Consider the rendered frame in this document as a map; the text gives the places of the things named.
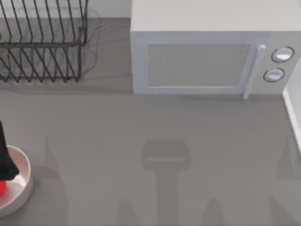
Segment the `microwave oven door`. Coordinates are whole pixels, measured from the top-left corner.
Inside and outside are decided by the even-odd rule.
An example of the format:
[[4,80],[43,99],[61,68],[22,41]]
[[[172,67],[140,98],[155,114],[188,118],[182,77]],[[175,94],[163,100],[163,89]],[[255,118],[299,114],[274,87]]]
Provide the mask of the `microwave oven door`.
[[244,32],[131,32],[134,93],[241,95],[259,43]]

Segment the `pale microwave oven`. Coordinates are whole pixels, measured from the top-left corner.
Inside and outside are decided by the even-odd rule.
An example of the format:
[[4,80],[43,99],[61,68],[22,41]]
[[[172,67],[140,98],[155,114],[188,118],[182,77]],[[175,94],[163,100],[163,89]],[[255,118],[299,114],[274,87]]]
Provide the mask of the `pale microwave oven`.
[[[132,0],[131,32],[244,32],[266,50],[251,95],[280,95],[301,59],[301,0]],[[274,50],[294,49],[284,62],[271,59]],[[268,70],[285,76],[266,82]]]

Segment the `small microwave knob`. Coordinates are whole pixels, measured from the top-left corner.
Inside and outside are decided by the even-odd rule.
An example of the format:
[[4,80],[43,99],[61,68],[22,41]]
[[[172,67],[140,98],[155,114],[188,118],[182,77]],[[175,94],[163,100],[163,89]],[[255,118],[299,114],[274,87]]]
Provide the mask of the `small microwave knob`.
[[263,79],[266,82],[277,82],[285,76],[285,71],[282,68],[268,70],[264,73]]

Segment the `white bowl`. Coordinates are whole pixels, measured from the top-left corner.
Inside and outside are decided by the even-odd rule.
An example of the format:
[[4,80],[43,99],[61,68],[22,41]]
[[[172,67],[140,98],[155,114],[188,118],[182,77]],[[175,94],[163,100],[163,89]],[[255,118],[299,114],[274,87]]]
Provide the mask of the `white bowl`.
[[27,155],[19,148],[7,145],[9,155],[19,169],[19,174],[6,182],[0,195],[0,218],[19,210],[28,201],[33,188],[32,168]]

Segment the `large microwave knob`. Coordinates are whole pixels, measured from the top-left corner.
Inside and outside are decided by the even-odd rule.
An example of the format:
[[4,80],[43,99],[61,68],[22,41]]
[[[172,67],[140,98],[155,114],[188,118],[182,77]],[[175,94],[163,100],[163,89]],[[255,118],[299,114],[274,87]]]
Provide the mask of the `large microwave knob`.
[[276,63],[284,63],[294,56],[294,49],[291,47],[278,48],[271,54],[271,59]]

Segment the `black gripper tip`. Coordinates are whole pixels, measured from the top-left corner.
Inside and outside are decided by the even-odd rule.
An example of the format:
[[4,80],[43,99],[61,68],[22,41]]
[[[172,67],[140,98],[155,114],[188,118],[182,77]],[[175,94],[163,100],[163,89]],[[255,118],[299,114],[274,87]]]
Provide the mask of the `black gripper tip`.
[[19,169],[11,159],[0,120],[0,181],[12,181],[19,174]]

